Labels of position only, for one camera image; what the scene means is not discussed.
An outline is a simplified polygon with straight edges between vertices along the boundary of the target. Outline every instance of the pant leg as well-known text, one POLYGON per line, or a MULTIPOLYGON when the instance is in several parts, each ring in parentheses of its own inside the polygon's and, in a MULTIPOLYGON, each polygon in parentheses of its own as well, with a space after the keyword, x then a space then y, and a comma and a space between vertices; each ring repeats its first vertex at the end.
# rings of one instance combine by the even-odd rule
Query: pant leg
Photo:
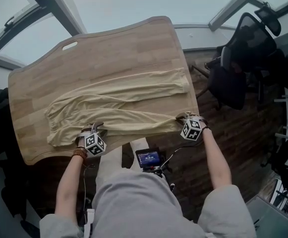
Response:
POLYGON ((139 166, 138 159, 136 157, 135 152, 137 150, 142 150, 142 149, 149 148, 147 140, 144 137, 144 138, 140 138, 140 139, 131 141, 130 146, 131 146, 131 148, 133 150, 133 155, 134 155, 134 162, 133 162, 133 165, 130 167, 130 169, 133 170, 133 171, 142 172, 143 170, 139 166))
POLYGON ((96 190, 110 177, 123 171, 122 168, 122 147, 118 147, 106 155, 101 156, 98 174, 96 176, 96 190))

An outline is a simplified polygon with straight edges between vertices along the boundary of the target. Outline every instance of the table top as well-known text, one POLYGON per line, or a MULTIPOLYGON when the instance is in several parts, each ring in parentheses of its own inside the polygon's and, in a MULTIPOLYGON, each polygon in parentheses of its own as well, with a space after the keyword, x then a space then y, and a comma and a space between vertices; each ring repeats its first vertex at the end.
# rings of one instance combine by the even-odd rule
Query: table top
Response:
MULTIPOLYGON (((187 64, 169 18, 151 17, 139 23, 95 34, 82 34, 60 42, 34 63, 14 70, 8 78, 9 104, 15 135, 26 164, 52 156, 71 156, 75 145, 47 143, 47 106, 73 89, 138 73, 184 68, 190 92, 133 103, 135 111, 176 116, 198 114, 187 64), (69 49, 63 47, 77 42, 69 49)), ((112 150, 142 136, 115 136, 112 150)))

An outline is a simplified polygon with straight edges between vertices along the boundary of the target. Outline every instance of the forearm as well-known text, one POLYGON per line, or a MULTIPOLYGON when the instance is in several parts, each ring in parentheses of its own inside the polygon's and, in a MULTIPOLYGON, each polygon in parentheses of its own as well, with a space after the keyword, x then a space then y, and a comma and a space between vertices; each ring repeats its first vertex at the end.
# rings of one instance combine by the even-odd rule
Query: forearm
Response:
POLYGON ((212 131, 205 129, 202 136, 213 188, 232 184, 230 168, 212 135, 212 131))
POLYGON ((55 214, 69 217, 75 223, 77 223, 75 209, 82 163, 83 158, 80 156, 71 158, 57 189, 55 214))

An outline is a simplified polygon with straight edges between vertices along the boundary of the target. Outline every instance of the brown beaded bracelet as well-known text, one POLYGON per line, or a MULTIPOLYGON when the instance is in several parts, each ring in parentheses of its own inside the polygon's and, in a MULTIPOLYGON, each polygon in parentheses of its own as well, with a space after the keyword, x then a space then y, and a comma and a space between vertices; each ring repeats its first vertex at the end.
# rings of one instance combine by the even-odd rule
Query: brown beaded bracelet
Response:
POLYGON ((84 161, 86 161, 86 158, 88 157, 85 148, 83 147, 78 147, 73 151, 72 156, 74 155, 79 155, 83 158, 84 161))

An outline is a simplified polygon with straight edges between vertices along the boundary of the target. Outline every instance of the gray shirt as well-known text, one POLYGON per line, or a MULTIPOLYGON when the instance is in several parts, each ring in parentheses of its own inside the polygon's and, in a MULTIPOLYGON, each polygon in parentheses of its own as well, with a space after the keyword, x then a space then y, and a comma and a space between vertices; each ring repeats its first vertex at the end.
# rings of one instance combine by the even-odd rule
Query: gray shirt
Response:
MULTIPOLYGON (((93 238, 254 238, 255 228, 235 185, 213 190, 195 224, 183 217, 168 184, 154 174, 125 172, 105 182, 93 203, 93 238)), ((42 238, 79 238, 69 219, 49 214, 40 221, 42 238)))

